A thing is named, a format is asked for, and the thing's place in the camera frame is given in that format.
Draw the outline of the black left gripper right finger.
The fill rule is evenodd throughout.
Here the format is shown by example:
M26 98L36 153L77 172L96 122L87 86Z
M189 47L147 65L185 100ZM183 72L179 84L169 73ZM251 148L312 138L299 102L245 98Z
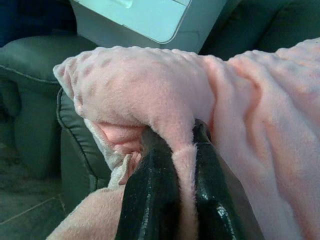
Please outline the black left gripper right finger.
M236 212L219 154L211 142L208 126L195 120L193 141L196 144L196 209L198 240L248 240Z

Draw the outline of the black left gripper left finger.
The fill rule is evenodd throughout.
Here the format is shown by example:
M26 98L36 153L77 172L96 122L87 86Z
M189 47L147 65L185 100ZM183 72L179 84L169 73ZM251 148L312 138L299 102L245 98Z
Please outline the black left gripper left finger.
M157 133L142 133L142 159L123 195L115 240L174 240L180 190L172 151Z

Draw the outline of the pink dotted plush pillow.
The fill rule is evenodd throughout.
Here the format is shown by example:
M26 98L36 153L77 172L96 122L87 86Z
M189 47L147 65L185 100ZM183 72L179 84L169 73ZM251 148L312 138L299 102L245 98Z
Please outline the pink dotted plush pillow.
M196 119L210 132L248 240L320 240L320 38L227 61L178 49L98 47L53 74L111 177L47 240L116 240L144 130L171 149L180 210L174 240L199 240Z

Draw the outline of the dark green leather sofa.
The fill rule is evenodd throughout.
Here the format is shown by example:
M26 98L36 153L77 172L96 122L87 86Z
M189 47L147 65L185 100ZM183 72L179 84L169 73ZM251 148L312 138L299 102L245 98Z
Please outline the dark green leather sofa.
M39 179L61 173L62 197L78 204L110 170L92 134L53 76L53 66L96 45L76 35L63 0L0 0L0 143ZM228 0L200 53L227 60L320 37L320 0Z

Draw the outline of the white plastic box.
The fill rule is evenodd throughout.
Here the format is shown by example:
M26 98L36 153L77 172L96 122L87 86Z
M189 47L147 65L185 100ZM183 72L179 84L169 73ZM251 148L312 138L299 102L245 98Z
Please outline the white plastic box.
M78 35L110 48L198 53L228 0L69 0Z

